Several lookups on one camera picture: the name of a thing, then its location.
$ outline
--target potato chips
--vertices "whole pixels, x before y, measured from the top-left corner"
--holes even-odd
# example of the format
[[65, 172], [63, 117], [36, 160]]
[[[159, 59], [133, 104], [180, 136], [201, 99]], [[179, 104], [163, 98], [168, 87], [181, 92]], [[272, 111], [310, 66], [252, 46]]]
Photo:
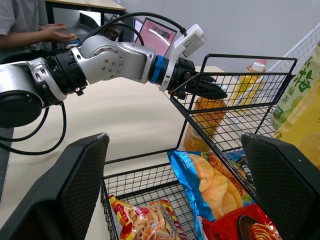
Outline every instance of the potato chips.
[[198, 239], [198, 217], [214, 221], [254, 202], [214, 153], [174, 151], [168, 157], [192, 208]]
[[110, 195], [109, 202], [122, 228], [120, 240], [187, 240], [167, 200], [136, 207]]

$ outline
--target blue chip bag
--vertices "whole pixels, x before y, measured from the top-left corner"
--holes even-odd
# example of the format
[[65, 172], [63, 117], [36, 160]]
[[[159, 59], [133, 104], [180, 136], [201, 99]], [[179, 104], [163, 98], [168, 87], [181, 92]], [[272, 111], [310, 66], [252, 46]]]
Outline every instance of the blue chip bag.
[[198, 239], [204, 239], [199, 217], [213, 222], [233, 210], [254, 203], [213, 152], [176, 150], [168, 152], [168, 158], [192, 208]]

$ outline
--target hand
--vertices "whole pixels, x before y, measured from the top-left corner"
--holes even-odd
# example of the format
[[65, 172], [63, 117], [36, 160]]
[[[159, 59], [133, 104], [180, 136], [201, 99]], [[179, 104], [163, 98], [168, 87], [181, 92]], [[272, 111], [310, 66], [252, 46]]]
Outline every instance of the hand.
[[50, 27], [61, 27], [61, 26], [65, 27], [65, 24], [64, 23], [54, 23], [54, 24], [48, 24], [48, 25], [44, 25], [44, 26], [39, 25], [39, 31], [43, 31], [43, 30], [50, 28]]
[[60, 31], [66, 30], [66, 26], [49, 26], [41, 31], [43, 34], [44, 42], [58, 42], [69, 43], [76, 39], [76, 35], [73, 33], [62, 33]]

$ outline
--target yellow snack bag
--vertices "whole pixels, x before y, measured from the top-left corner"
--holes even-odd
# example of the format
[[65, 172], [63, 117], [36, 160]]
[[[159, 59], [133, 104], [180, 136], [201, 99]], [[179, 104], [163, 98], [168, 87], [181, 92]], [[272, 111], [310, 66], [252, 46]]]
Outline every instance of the yellow snack bag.
[[320, 78], [274, 137], [295, 145], [320, 170]]
[[109, 196], [109, 202], [122, 229], [120, 240], [187, 240], [169, 201], [136, 207]]

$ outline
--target potato chip bag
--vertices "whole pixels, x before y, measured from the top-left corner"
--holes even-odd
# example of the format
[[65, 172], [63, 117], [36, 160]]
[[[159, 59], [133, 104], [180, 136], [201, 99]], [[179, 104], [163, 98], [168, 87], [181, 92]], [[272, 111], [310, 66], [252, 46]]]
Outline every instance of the potato chip bag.
[[110, 195], [109, 202], [115, 221], [120, 224], [120, 240], [187, 240], [187, 235], [167, 200], [136, 207]]
[[251, 204], [212, 222], [198, 217], [208, 240], [282, 240], [276, 226], [256, 204]]
[[199, 217], [212, 222], [254, 203], [214, 153], [171, 151], [168, 157], [192, 208], [198, 239], [204, 239]]

